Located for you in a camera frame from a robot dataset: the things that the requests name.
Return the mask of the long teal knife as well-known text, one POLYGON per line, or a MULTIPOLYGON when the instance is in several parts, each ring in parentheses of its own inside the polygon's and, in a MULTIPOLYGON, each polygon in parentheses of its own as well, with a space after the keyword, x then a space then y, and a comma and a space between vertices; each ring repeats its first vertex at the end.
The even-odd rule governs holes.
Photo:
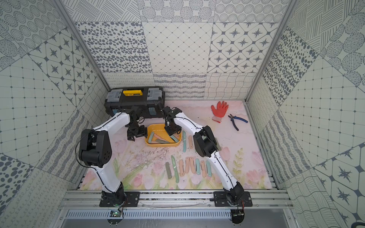
POLYGON ((183 140, 183 152, 185 153, 187 150, 187 136, 185 131, 182 132, 182 140, 183 140))

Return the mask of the yellow plastic storage box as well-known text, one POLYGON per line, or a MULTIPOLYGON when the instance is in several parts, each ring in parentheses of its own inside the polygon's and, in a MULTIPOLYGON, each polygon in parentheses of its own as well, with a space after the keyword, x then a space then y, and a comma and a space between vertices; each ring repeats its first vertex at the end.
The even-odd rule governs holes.
POLYGON ((177 147, 182 140, 182 133, 169 136, 164 129, 164 123, 155 123, 147 127, 148 135, 145 139, 146 145, 150 147, 177 147), (148 143, 148 137, 154 132, 152 143, 148 143))

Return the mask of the pale pink knife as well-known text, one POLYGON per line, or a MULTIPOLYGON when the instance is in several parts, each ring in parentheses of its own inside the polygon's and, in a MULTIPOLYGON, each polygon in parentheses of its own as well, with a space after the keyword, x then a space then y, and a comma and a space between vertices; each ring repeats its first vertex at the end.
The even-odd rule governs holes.
POLYGON ((188 174, 189 170, 190 170, 190 157, 186 157, 184 173, 188 174))

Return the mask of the grey green knife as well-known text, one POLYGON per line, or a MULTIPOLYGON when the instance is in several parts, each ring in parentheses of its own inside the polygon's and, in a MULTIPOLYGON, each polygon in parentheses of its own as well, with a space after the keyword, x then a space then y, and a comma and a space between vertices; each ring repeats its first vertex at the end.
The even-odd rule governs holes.
POLYGON ((166 173, 167 173, 168 179, 172 179, 172 172, 171 172, 171 168, 170 168, 170 163, 169 162, 166 162, 165 163, 165 168, 166 168, 166 173))

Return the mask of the light teal knife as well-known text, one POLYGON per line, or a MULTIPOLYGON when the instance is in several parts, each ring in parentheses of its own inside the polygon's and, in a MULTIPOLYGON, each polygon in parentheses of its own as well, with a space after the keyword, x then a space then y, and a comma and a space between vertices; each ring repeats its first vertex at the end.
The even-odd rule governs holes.
POLYGON ((199 159, 196 159, 195 160, 195 166, 196 166, 196 174, 197 175, 200 175, 201 174, 201 167, 200 167, 200 161, 199 161, 199 159))

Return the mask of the beige pink knife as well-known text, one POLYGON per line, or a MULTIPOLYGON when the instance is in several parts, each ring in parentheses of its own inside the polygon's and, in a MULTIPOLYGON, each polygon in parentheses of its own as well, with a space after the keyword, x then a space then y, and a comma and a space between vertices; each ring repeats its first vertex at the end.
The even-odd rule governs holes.
POLYGON ((185 172, 184 172, 184 162, 183 160, 180 160, 179 161, 179 172, 180 172, 180 176, 183 177, 185 175, 185 172))

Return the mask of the long green knife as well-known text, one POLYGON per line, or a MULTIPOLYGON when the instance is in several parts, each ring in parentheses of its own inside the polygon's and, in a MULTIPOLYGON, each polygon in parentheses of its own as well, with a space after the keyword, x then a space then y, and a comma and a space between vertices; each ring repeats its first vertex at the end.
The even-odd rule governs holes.
POLYGON ((172 155, 171 159, 172 159, 172 165, 173 165, 173 169, 174 169, 175 182, 179 183, 179 173, 178 173, 178 170, 177 170, 175 157, 172 155))

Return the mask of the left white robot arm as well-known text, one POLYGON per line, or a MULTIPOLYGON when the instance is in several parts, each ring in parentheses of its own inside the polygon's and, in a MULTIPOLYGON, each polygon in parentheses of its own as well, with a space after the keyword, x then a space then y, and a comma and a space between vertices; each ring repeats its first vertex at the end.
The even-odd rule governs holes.
POLYGON ((144 112, 137 106, 120 109, 110 120, 93 129, 82 131, 79 142, 79 164, 90 168, 100 179, 103 190, 101 203, 108 206, 123 206, 127 200, 122 182, 117 178, 111 162, 113 149, 111 140, 123 127, 127 128, 127 139, 147 137, 147 128, 139 125, 144 112))

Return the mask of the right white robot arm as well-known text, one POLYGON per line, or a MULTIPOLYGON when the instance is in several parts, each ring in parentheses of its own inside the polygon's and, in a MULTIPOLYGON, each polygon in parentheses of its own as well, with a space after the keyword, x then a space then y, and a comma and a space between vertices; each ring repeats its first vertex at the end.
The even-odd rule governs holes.
POLYGON ((201 157, 206 157, 215 169, 229 204, 232 206, 239 205, 244 195, 244 188, 224 163, 211 128, 197 124, 177 107, 172 109, 166 106, 162 108, 161 112, 165 121, 164 128, 169 136, 179 133, 181 130, 188 131, 193 135, 196 152, 201 157))

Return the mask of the black plastic toolbox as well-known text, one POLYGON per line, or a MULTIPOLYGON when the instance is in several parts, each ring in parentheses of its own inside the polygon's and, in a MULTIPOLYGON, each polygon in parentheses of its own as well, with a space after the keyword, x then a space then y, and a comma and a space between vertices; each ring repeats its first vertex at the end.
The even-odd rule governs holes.
POLYGON ((145 118, 162 118, 165 106, 165 92, 161 86, 124 87, 110 90, 105 98, 106 113, 114 116, 120 109, 137 106, 145 118))

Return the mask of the floral pink table mat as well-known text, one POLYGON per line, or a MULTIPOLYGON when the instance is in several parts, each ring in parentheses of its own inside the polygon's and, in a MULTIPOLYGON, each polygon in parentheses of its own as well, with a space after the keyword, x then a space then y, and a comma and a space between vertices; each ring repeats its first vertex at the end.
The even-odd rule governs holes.
MULTIPOLYGON (((167 101, 197 124, 211 127, 220 155, 246 190, 271 189, 271 178, 259 151, 247 112, 241 101, 229 101, 220 122, 213 120, 216 101, 167 101)), ((222 189, 212 163, 198 155, 192 135, 183 131, 175 147, 151 147, 148 138, 129 141, 126 128, 111 138, 110 165, 126 190, 214 190, 222 189)))

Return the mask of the red work glove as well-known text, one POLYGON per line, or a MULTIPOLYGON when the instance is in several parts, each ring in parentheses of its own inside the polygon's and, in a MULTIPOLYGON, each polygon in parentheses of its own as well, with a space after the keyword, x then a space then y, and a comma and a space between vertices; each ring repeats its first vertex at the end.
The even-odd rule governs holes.
POLYGON ((212 105, 211 110, 213 113, 212 120, 220 123, 222 118, 226 115, 229 105, 225 101, 219 101, 216 106, 212 105))

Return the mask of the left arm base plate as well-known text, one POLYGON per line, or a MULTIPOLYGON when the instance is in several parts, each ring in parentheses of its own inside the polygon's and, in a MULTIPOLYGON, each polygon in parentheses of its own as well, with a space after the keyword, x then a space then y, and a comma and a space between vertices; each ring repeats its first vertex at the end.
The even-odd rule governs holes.
POLYGON ((137 207, 140 192, 109 193, 102 191, 100 207, 137 207))

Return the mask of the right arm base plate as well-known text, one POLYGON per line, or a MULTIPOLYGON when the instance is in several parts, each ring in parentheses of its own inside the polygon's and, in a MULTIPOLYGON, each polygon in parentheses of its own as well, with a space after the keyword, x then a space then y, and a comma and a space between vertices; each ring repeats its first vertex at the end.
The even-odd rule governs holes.
POLYGON ((235 199, 228 192, 213 192, 213 198, 216 207, 252 207, 252 198, 249 192, 243 192, 239 199, 235 199))

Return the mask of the aluminium frame rail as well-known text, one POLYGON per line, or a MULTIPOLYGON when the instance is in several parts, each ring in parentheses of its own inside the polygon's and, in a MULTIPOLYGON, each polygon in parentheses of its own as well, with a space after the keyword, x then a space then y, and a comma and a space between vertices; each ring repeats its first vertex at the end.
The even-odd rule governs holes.
MULTIPOLYGON (((293 209, 286 190, 248 190, 238 205, 228 203, 226 194, 218 190, 126 191, 127 207, 132 209, 293 209)), ((67 191, 61 209, 112 209, 103 203, 98 191, 67 191)))

